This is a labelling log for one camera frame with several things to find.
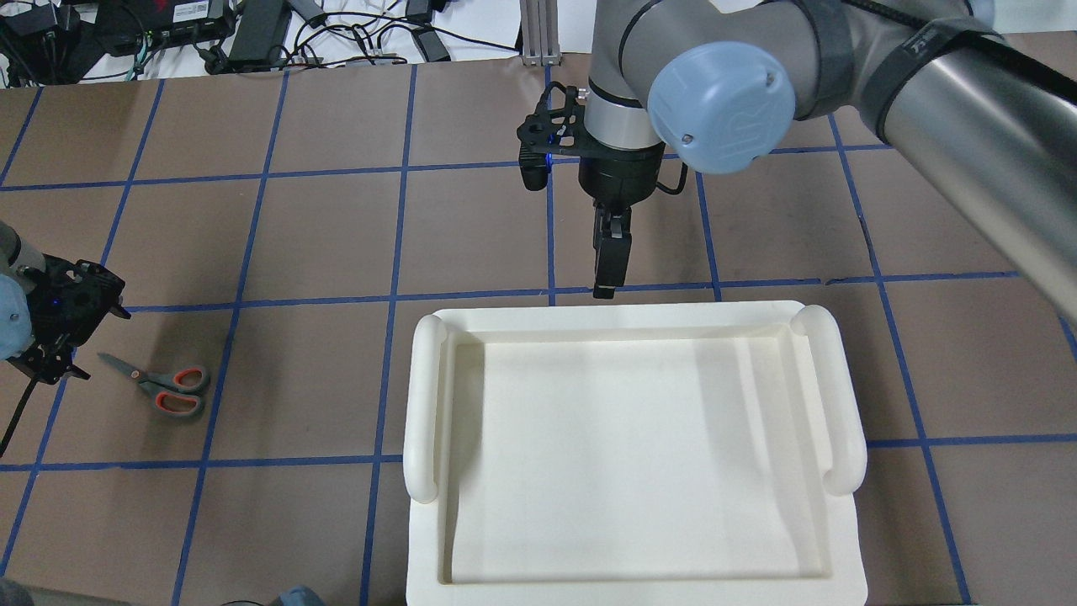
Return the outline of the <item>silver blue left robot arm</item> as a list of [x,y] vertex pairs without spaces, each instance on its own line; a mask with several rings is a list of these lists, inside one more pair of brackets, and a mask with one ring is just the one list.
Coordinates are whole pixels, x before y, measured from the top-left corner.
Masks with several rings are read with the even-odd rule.
[[44,271],[42,252],[1,222],[1,360],[11,360],[32,344],[29,295],[37,284],[19,273],[22,268]]

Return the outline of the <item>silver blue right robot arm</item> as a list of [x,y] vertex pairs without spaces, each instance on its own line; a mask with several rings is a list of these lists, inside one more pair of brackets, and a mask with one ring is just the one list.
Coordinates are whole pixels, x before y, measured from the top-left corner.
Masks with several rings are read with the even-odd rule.
[[1074,80],[1013,50],[979,1],[600,1],[582,127],[737,173],[794,119],[852,107],[1074,320]]

